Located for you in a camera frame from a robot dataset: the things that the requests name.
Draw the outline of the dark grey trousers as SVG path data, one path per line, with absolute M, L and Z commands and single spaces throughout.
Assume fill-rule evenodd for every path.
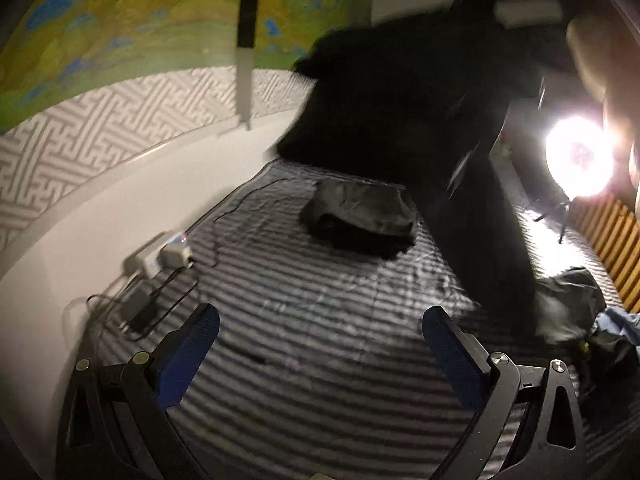
M 489 154 L 532 82 L 497 0 L 328 32 L 294 66 L 314 88 L 280 157 L 403 185 L 468 296 L 518 338 L 536 333 L 536 280 Z

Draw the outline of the dark clothes pile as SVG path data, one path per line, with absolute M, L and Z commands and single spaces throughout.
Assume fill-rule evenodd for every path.
M 537 282 L 535 333 L 574 368 L 583 398 L 636 388 L 639 317 L 608 306 L 587 269 L 570 268 Z

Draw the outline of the black power adapter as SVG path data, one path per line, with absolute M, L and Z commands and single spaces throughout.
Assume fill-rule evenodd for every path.
M 119 309 L 120 325 L 141 334 L 154 316 L 151 296 L 141 288 L 125 298 Z

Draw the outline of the white power strip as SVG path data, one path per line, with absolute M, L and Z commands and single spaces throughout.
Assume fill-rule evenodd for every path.
M 160 250 L 171 240 L 171 232 L 163 232 L 152 238 L 122 263 L 125 275 L 141 274 L 144 278 L 154 278 L 163 269 L 160 261 Z

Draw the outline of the white plug-in charger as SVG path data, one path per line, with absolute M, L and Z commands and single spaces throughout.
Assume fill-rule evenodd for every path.
M 186 234 L 176 233 L 160 248 L 160 262 L 164 268 L 187 268 L 193 264 L 193 252 Z

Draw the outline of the striped blue grey bedspread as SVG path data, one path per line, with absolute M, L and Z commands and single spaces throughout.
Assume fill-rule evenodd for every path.
M 425 309 L 516 362 L 544 357 L 466 296 L 427 229 L 393 260 L 311 238 L 298 214 L 319 178 L 276 160 L 237 188 L 190 231 L 198 270 L 154 281 L 160 325 L 139 340 L 110 321 L 98 356 L 152 350 L 208 302 L 220 335 L 170 416 L 211 476 L 425 479 L 471 418 L 422 337 Z

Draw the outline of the black lamp tripod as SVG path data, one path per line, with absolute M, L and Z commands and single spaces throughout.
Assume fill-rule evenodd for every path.
M 560 222 L 560 232 L 558 237 L 558 243 L 562 244 L 565 233 L 570 223 L 570 207 L 573 205 L 574 200 L 572 198 L 566 198 L 565 200 L 560 200 L 556 205 L 547 208 L 542 214 L 537 216 L 534 221 L 536 223 L 541 222 L 544 219 L 554 217 L 556 220 Z

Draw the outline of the folded dark garment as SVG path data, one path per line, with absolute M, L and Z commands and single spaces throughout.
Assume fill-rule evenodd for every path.
M 316 183 L 299 220 L 320 242 L 386 260 L 408 252 L 419 231 L 404 188 L 335 179 Z

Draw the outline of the bright round lamp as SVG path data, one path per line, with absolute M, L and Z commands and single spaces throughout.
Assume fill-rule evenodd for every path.
M 615 167 L 615 136 L 582 116 L 558 120 L 544 139 L 544 154 L 554 182 L 570 199 L 600 194 Z

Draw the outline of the black white vertical pole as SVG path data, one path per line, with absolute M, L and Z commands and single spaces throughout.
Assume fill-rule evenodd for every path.
M 253 68 L 258 0 L 240 0 L 235 49 L 235 111 L 247 129 L 252 128 Z

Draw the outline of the wooden slatted bed frame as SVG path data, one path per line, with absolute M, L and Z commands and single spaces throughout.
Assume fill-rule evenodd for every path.
M 640 304 L 639 220 L 612 193 L 576 198 L 570 225 L 590 244 L 620 295 L 624 309 L 638 313 Z

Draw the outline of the green yellow wall map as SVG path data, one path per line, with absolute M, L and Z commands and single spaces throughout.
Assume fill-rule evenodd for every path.
M 1 51 L 1 125 L 95 88 L 235 60 L 241 0 L 35 0 Z M 255 63 L 288 68 L 372 0 L 258 0 Z

